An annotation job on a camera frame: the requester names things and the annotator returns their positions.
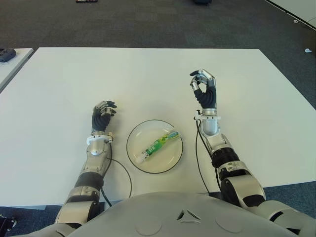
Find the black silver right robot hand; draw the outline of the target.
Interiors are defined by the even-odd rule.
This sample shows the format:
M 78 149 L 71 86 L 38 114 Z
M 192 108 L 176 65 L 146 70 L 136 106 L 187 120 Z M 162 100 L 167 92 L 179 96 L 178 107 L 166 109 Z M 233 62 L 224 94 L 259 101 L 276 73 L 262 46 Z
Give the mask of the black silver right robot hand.
M 190 73 L 190 86 L 203 109 L 216 109 L 217 93 L 215 77 L 205 69 Z

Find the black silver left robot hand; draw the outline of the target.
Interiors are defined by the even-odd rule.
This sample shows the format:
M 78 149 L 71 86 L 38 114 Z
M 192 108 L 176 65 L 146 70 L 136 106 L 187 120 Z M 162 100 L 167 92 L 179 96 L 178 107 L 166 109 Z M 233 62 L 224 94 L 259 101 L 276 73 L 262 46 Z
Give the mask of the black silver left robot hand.
M 116 114 L 116 104 L 113 101 L 101 101 L 94 106 L 91 119 L 92 133 L 104 132 L 111 118 Z

